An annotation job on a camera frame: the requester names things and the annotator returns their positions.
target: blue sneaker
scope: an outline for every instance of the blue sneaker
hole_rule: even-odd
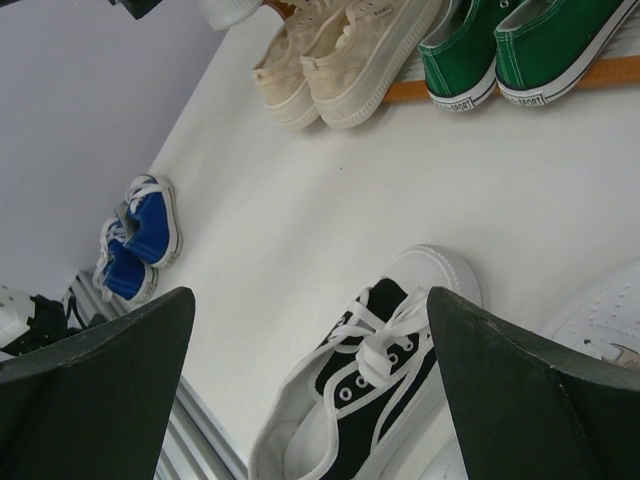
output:
[[[127,217],[133,220],[134,231],[127,232],[125,248],[152,267],[170,267],[182,249],[171,185],[166,180],[141,175],[131,184],[126,200]]]
[[[156,290],[158,272],[124,248],[125,239],[120,220],[114,217],[104,223],[93,284],[107,302],[115,293],[125,300],[144,303]]]

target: gray wall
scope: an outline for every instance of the gray wall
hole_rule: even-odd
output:
[[[0,283],[61,297],[222,40],[195,0],[0,9]]]

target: shoe label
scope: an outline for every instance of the shoe label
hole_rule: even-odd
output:
[[[634,352],[630,348],[624,347],[622,345],[616,345],[612,343],[614,347],[620,350],[620,354],[617,358],[613,360],[605,360],[607,363],[613,363],[620,367],[630,368],[631,370],[636,370],[640,372],[640,354],[638,352]]]
[[[539,93],[538,95],[531,95],[530,97],[516,97],[510,95],[505,91],[500,90],[502,96],[509,100],[511,103],[522,105],[523,107],[542,107],[547,104],[547,100],[544,95]]]
[[[376,10],[375,12],[373,12],[373,16],[378,18],[378,17],[382,17],[384,15],[387,15],[388,13],[391,13],[393,11],[393,8],[391,7],[391,5],[387,5],[386,7],[382,7],[380,10]]]
[[[439,102],[436,99],[433,99],[433,103],[435,103],[441,109],[446,110],[447,112],[466,112],[475,108],[475,104],[470,97],[467,97],[464,100],[460,100],[456,103],[443,103]]]
[[[136,231],[136,222],[135,220],[129,218],[129,215],[127,215],[128,209],[129,205],[127,205],[127,202],[122,202],[113,209],[116,217],[118,218],[118,220],[120,220],[120,223],[122,223],[122,226],[124,227],[124,230],[127,234],[127,240],[129,240],[133,236],[133,233]]]

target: orange wooden board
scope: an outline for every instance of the orange wooden board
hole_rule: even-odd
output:
[[[578,82],[576,88],[604,88],[640,83],[640,55],[597,60]],[[427,100],[429,94],[424,81],[394,83],[384,102],[413,102]]]

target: small shoe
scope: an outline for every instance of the small shoe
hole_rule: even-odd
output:
[[[524,2],[495,32],[502,95],[537,107],[569,92],[638,2]]]
[[[251,480],[380,478],[445,399],[426,310],[437,285],[480,303],[466,262],[426,245],[362,292],[285,381],[251,454]]]
[[[200,11],[214,30],[226,30],[249,18],[262,0],[198,0]]]
[[[136,178],[126,195],[127,217],[134,231],[127,231],[126,249],[154,268],[168,268],[180,256],[182,234],[173,188],[151,175]]]
[[[640,371],[640,261],[596,280],[538,332],[605,362]]]
[[[373,114],[441,4],[355,0],[327,20],[301,61],[330,127],[354,127]]]
[[[93,285],[106,302],[115,293],[125,300],[144,303],[155,292],[158,272],[124,248],[125,240],[120,220],[108,219],[102,226],[100,260],[93,273]]]
[[[520,0],[448,0],[440,24],[418,51],[427,91],[443,110],[466,112],[485,101],[496,86],[496,26]]]
[[[319,116],[302,73],[300,54],[311,44],[324,21],[343,6],[344,1],[301,0],[252,72],[267,108],[283,127],[299,130]]]

